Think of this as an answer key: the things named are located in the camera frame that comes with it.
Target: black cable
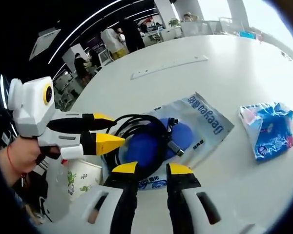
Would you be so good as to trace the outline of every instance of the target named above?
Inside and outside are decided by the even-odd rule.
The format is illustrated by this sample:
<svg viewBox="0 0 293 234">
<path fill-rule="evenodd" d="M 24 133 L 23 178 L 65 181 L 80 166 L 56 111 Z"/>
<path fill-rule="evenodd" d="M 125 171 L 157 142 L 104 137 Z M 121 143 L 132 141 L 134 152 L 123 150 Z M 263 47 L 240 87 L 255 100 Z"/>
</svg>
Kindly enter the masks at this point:
<svg viewBox="0 0 293 234">
<path fill-rule="evenodd" d="M 158 151 L 157 155 L 154 157 L 154 160 L 146 167 L 140 168 L 137 177 L 138 180 L 148 178 L 154 172 L 156 172 L 163 161 L 165 160 L 165 155 L 167 153 L 167 144 L 171 141 L 171 133 L 167 131 L 167 127 L 156 117 L 149 115 L 125 115 L 115 120 L 118 122 L 124 118 L 128 119 L 115 133 L 115 136 L 122 137 L 124 139 L 134 135 L 134 134 L 149 134 L 151 137 L 157 140 L 158 142 Z M 148 121 L 149 124 L 142 124 L 142 121 Z M 119 135 L 123 130 L 130 127 L 126 130 L 121 136 Z M 116 149 L 105 155 L 105 161 L 110 171 L 115 167 L 120 165 L 119 160 L 119 149 Z"/>
</svg>

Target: white table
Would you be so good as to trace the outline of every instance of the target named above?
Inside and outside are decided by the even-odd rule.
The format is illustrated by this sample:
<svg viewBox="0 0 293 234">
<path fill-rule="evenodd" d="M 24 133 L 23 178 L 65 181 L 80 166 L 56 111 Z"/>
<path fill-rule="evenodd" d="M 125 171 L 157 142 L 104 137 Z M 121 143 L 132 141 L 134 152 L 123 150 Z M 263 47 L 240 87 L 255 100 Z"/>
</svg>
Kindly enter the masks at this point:
<svg viewBox="0 0 293 234">
<path fill-rule="evenodd" d="M 154 64 L 197 55 L 206 62 L 170 68 L 135 80 L 132 73 Z M 293 109 L 293 62 L 269 44 L 234 36 L 197 36 L 139 50 L 104 67 L 72 111 L 113 118 L 143 113 L 197 91 L 235 128 L 195 169 L 216 206 L 268 228 L 293 196 L 293 148 L 257 164 L 237 115 L 239 106 L 281 101 Z M 138 192 L 132 233 L 172 233 L 166 190 Z"/>
</svg>

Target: person in white shirt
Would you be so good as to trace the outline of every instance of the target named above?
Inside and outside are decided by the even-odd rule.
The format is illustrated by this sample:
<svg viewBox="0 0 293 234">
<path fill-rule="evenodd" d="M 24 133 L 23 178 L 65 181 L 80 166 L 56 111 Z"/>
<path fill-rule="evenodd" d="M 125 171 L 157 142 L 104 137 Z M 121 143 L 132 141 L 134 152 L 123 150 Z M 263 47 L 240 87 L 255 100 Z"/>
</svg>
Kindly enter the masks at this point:
<svg viewBox="0 0 293 234">
<path fill-rule="evenodd" d="M 112 28 L 107 28 L 101 33 L 101 39 L 114 60 L 127 55 L 125 46 L 120 42 L 118 34 Z"/>
</svg>

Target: white robotic head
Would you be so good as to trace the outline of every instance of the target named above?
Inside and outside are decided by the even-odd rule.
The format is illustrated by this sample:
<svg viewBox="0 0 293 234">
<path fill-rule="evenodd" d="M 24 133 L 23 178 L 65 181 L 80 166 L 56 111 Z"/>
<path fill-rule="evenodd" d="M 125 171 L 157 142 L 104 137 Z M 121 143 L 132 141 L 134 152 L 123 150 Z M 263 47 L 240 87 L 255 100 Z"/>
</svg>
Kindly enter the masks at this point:
<svg viewBox="0 0 293 234">
<path fill-rule="evenodd" d="M 11 81 L 8 109 L 19 134 L 38 137 L 45 131 L 55 113 L 54 89 L 51 77 L 44 77 L 22 84 L 19 79 Z"/>
</svg>

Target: sleeve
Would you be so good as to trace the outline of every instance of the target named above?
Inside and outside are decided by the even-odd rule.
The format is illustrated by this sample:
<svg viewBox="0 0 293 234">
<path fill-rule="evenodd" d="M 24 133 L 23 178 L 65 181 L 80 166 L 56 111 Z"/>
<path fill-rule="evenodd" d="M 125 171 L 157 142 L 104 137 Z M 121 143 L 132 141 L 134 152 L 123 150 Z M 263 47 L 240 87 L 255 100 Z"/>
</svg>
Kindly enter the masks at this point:
<svg viewBox="0 0 293 234">
<path fill-rule="evenodd" d="M 11 230 L 26 234 L 39 233 L 21 211 L 0 170 L 0 232 L 8 233 Z"/>
</svg>

